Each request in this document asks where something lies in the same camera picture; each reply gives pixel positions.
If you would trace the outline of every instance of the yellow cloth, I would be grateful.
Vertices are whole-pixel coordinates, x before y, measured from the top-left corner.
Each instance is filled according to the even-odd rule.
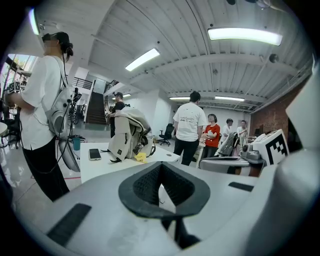
[[[134,158],[139,161],[139,162],[142,162],[144,164],[147,163],[147,155],[146,153],[141,153],[139,152],[137,155],[134,156]]]

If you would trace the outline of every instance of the ceiling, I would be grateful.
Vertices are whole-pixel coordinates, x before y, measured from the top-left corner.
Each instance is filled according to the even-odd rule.
[[[287,12],[237,0],[55,0],[36,9],[44,33],[65,31],[72,61],[142,91],[168,96],[199,91],[201,105],[251,112],[310,74],[312,49]],[[283,35],[280,46],[249,40],[215,40],[209,28],[239,27]],[[156,48],[160,56],[127,71]],[[279,61],[269,61],[277,54]],[[244,102],[215,96],[245,98]]]

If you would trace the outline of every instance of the fluorescent light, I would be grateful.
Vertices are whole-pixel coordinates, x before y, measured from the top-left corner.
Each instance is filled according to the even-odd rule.
[[[226,27],[208,29],[211,40],[221,39],[245,39],[268,43],[279,46],[282,41],[282,35],[251,28]]]
[[[31,9],[29,11],[29,20],[30,20],[33,33],[36,35],[39,35],[39,29],[38,29],[36,18],[35,18],[35,9]]]
[[[170,97],[170,100],[190,100],[190,97]]]
[[[237,101],[237,102],[244,102],[244,98],[234,98],[234,97],[224,97],[224,96],[215,96],[216,100],[228,100],[228,101]]]
[[[153,59],[154,57],[156,57],[158,55],[160,55],[160,53],[155,48],[153,48],[150,51],[146,52],[144,55],[140,56],[139,58],[137,58],[136,60],[131,62],[128,66],[125,67],[125,69],[132,71],[136,67],[139,67],[143,63]]]
[[[125,97],[129,97],[129,96],[131,96],[130,93],[123,95],[124,98],[125,98]]]

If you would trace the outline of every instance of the cap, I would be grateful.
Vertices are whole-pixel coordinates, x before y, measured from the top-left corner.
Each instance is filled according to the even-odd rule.
[[[51,40],[59,40],[60,44],[69,44],[69,36],[65,32],[58,32],[54,34],[45,34],[42,37],[42,41],[51,41]]]
[[[114,96],[120,96],[121,98],[124,97],[123,93],[122,92],[117,92]]]

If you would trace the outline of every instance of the white t-shirt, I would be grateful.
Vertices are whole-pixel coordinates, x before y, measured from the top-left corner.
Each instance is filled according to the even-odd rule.
[[[20,120],[22,126],[21,139],[26,150],[36,150],[48,144],[55,136],[50,130],[48,119],[42,103],[49,110],[52,108],[61,87],[61,72],[57,59],[45,56],[35,64],[22,99],[35,107],[30,112],[21,109]]]
[[[231,133],[231,128],[228,127],[228,125],[226,124],[223,128],[222,128],[222,137],[221,137],[221,142],[224,142],[227,138],[225,137],[225,134],[229,135]]]
[[[173,120],[178,122],[177,139],[186,142],[196,141],[198,126],[206,126],[209,123],[203,109],[192,102],[180,106]]]
[[[238,133],[241,133],[243,130],[245,130],[246,128],[242,128],[241,126],[239,126],[237,129],[236,129],[236,132]],[[244,132],[242,134],[239,135],[239,138],[240,138],[240,146],[242,147],[246,142],[246,139],[248,138],[248,132]]]

